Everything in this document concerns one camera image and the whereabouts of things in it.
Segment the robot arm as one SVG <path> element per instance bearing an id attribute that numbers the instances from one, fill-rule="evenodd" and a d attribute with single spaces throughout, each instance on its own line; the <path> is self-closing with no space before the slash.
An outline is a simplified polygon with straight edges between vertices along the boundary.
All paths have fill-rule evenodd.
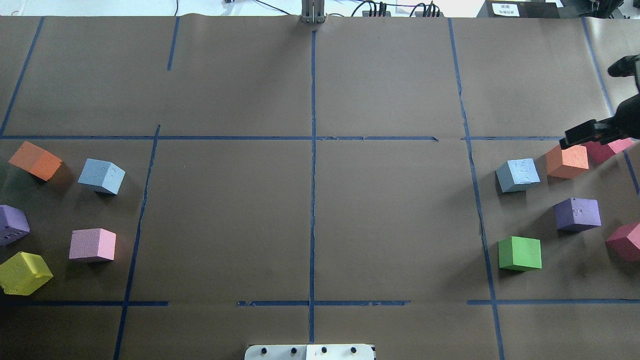
<path id="1" fill-rule="evenodd" d="M 635 86 L 640 88 L 640 55 L 626 55 L 608 67 L 607 73 L 614 78 L 634 77 Z M 613 116 L 603 119 L 591 119 L 572 127 L 560 139 L 559 146 L 567 150 L 573 146 L 588 142 L 607 145 L 614 141 L 640 136 L 640 94 L 636 94 L 619 103 Z"/>

